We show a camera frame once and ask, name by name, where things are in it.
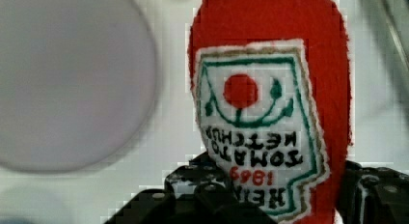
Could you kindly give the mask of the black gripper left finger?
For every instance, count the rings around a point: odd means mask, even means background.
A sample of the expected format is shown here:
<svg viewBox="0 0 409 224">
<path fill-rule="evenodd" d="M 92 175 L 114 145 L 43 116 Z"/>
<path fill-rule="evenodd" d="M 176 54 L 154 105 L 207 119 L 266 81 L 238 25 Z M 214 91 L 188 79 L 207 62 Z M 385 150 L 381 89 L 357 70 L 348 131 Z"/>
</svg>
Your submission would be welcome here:
<svg viewBox="0 0 409 224">
<path fill-rule="evenodd" d="M 134 196 L 104 224 L 277 224 L 237 200 L 231 182 L 207 153 L 165 178 L 162 189 Z"/>
</svg>

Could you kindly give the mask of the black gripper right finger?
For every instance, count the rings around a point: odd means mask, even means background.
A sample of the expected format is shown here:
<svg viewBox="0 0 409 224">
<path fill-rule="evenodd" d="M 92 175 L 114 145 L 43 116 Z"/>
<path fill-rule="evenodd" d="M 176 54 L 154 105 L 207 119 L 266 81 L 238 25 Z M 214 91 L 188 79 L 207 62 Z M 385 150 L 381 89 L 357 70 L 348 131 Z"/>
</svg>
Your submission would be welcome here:
<svg viewBox="0 0 409 224">
<path fill-rule="evenodd" d="M 346 161 L 337 203 L 343 224 L 409 224 L 409 178 Z"/>
</svg>

